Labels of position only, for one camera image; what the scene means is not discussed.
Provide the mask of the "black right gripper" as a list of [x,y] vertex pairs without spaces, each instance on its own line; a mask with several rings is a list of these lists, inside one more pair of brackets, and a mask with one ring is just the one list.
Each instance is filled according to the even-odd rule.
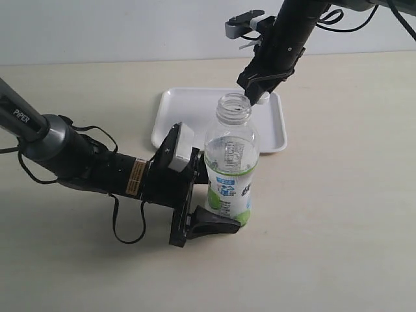
[[306,17],[300,12],[278,14],[253,59],[237,79],[244,95],[254,106],[294,72],[298,55],[306,42]]

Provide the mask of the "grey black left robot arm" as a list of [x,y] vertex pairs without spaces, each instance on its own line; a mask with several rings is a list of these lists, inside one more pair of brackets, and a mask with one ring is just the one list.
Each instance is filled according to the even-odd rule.
[[30,159],[65,187],[124,196],[141,204],[173,210],[169,243],[182,247],[189,239],[236,233],[241,223],[201,206],[190,208],[194,185],[208,184],[204,156],[192,145],[193,131],[171,126],[149,160],[109,149],[63,115],[40,114],[6,82],[1,83],[1,127],[18,140],[18,161]]

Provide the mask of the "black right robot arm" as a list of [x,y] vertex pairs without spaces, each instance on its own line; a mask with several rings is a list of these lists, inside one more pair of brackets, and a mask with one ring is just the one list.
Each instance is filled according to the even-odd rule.
[[356,12],[369,10],[370,15],[361,25],[336,30],[352,33],[364,28],[380,6],[389,8],[407,33],[415,37],[415,30],[403,17],[403,14],[415,15],[414,1],[284,1],[275,16],[251,10],[230,18],[226,22],[226,36],[244,38],[254,45],[253,59],[239,74],[237,84],[251,105],[255,105],[264,93],[271,93],[294,73],[314,28],[333,31],[332,25],[342,20],[344,8]]

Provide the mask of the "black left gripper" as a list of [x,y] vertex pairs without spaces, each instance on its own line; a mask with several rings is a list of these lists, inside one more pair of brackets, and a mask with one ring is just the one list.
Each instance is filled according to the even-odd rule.
[[[226,216],[214,214],[203,207],[197,207],[190,216],[190,200],[194,184],[208,184],[205,154],[199,155],[198,148],[192,148],[190,160],[183,169],[172,169],[173,155],[168,149],[158,149],[153,157],[146,161],[113,151],[107,159],[107,194],[114,199],[112,212],[112,231],[116,239],[123,244],[135,244],[146,234],[144,206],[154,203],[173,209],[170,226],[169,244],[183,247],[187,239],[196,239],[208,235],[234,234],[241,223]],[[119,211],[117,196],[140,200],[142,233],[133,240],[123,240],[116,232]]]

